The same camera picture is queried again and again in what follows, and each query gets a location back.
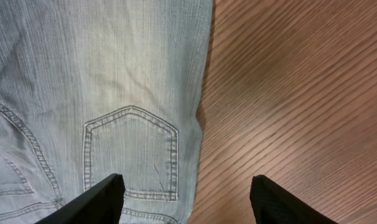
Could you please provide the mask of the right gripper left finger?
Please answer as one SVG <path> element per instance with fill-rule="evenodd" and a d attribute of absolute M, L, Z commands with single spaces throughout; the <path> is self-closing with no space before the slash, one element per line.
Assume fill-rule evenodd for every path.
<path fill-rule="evenodd" d="M 111 174 L 36 224 L 118 224 L 124 204 L 121 174 Z"/>

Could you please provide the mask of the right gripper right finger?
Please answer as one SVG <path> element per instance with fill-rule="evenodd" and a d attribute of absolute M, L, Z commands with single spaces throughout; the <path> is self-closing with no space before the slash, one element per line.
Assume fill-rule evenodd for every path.
<path fill-rule="evenodd" d="M 249 197 L 257 224 L 337 224 L 265 175 L 252 178 Z"/>

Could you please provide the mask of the light blue denim jeans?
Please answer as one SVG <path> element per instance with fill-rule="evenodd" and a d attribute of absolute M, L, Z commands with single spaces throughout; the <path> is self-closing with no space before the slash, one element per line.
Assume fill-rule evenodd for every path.
<path fill-rule="evenodd" d="M 0 223 L 113 173 L 121 223 L 186 223 L 213 3 L 0 0 Z"/>

